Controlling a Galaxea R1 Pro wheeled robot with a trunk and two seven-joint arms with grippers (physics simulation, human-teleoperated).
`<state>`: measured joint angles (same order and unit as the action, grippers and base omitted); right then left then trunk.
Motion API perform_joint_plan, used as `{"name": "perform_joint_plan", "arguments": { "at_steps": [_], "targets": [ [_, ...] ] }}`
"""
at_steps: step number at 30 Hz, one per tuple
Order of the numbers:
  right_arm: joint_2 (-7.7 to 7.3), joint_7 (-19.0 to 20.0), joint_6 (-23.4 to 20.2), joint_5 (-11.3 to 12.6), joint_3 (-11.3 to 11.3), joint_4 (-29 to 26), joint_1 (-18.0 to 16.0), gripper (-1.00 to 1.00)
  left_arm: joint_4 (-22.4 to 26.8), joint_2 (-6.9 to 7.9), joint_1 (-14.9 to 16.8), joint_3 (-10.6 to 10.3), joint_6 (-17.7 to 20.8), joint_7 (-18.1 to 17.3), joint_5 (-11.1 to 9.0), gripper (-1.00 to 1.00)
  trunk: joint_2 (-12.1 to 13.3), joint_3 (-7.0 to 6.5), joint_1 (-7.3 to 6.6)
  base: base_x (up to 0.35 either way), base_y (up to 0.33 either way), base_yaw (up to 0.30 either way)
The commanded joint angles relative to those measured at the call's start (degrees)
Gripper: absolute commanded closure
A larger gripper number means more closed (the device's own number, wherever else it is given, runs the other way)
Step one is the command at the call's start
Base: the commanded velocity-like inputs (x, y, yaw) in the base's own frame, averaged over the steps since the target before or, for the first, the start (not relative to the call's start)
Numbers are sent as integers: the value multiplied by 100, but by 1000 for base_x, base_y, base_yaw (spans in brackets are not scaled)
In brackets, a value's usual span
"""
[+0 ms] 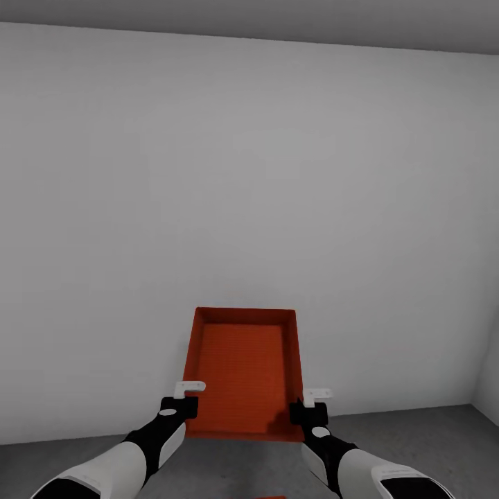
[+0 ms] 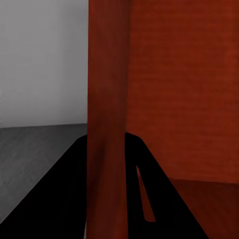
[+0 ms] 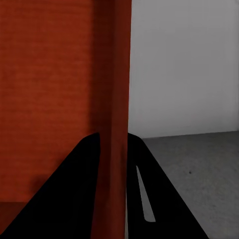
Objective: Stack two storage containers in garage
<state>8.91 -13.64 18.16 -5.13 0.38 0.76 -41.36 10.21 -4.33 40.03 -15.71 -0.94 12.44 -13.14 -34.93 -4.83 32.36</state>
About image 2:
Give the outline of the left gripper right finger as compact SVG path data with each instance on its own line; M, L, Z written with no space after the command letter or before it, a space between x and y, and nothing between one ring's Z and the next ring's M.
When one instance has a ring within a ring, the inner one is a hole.
M143 140L125 133L128 239L209 239ZM156 222L144 219L136 165Z

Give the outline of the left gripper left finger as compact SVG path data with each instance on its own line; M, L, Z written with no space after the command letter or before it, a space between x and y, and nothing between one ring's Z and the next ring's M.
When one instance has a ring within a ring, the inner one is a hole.
M84 239L87 135L77 139L0 224L0 239Z

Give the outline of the storage box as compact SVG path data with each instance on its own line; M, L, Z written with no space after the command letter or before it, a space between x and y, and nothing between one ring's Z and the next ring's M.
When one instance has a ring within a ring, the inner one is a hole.
M128 239L126 132L209 239L239 239L239 0L89 0L88 64L86 239Z

